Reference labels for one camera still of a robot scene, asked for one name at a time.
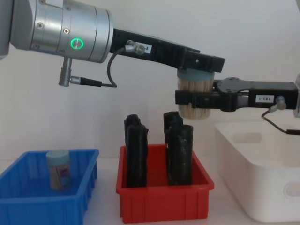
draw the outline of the small jar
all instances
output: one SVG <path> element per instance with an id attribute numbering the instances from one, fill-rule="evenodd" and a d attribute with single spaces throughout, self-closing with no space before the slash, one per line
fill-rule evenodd
<path id="1" fill-rule="evenodd" d="M 71 186 L 70 153 L 68 150 L 52 150 L 46 154 L 53 190 L 64 190 Z"/>

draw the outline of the black cylinder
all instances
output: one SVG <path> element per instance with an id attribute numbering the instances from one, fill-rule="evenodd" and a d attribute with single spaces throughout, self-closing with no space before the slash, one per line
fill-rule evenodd
<path id="1" fill-rule="evenodd" d="M 173 185 L 192 184 L 193 127 L 170 127 L 168 130 L 170 176 Z"/>
<path id="2" fill-rule="evenodd" d="M 142 125 L 127 128 L 127 187 L 147 185 L 148 129 Z"/>
<path id="3" fill-rule="evenodd" d="M 138 124 L 141 124 L 141 120 L 140 118 L 135 115 L 135 114 L 132 114 L 132 115 L 129 115 L 126 117 L 126 119 L 124 120 L 124 129 L 125 129 L 125 143 L 127 141 L 127 128 L 129 127 L 129 125 L 138 125 Z"/>
<path id="4" fill-rule="evenodd" d="M 170 158 L 171 158 L 171 152 L 168 148 L 168 137 L 167 137 L 167 131 L 170 127 L 182 127 L 183 126 L 183 119 L 179 116 L 178 112 L 166 112 L 164 113 L 164 131 L 165 131 L 165 165 L 167 170 L 167 176 L 169 183 L 172 184 L 171 181 L 171 174 L 170 174 Z"/>

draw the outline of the blue plastic bin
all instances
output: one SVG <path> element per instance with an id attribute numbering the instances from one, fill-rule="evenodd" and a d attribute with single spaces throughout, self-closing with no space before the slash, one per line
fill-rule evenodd
<path id="1" fill-rule="evenodd" d="M 71 150 L 72 188 L 50 189 L 47 151 L 26 152 L 0 175 L 0 225 L 82 225 L 99 150 Z"/>

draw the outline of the black cable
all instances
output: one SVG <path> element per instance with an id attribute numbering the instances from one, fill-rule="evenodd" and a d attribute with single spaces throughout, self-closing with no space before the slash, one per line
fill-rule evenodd
<path id="1" fill-rule="evenodd" d="M 265 117 L 265 115 L 269 114 L 270 111 L 266 111 L 262 114 L 262 118 L 267 121 L 268 123 L 270 123 L 271 125 L 273 125 L 274 127 L 276 127 L 278 130 L 280 130 L 281 132 L 286 134 L 286 130 L 283 130 L 282 128 L 280 128 L 279 126 L 277 126 L 275 123 L 273 123 L 271 120 L 269 120 L 268 118 Z"/>
<path id="2" fill-rule="evenodd" d="M 114 58 L 116 58 L 117 55 L 124 53 L 126 51 L 125 47 L 118 49 L 109 59 L 108 64 L 107 64 L 107 76 L 111 84 L 103 83 L 103 87 L 111 87 L 111 88 L 116 88 L 117 84 L 113 81 L 112 75 L 111 75 L 111 66 Z"/>

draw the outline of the white table surface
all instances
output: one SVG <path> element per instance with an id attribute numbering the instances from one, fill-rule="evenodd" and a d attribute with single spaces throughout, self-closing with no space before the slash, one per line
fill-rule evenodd
<path id="1" fill-rule="evenodd" d="M 215 183 L 215 189 L 210 191 L 210 209 L 207 220 L 171 221 L 158 223 L 143 223 L 144 225 L 263 225 L 250 219 L 236 203 L 216 171 L 216 161 L 213 157 L 199 158 Z M 12 161 L 0 160 L 0 173 Z M 84 225 L 122 225 L 120 218 L 119 196 L 116 194 L 118 158 L 99 158 L 98 180 L 92 192 L 92 198 L 85 213 Z M 276 223 L 274 225 L 299 225 L 300 223 Z"/>

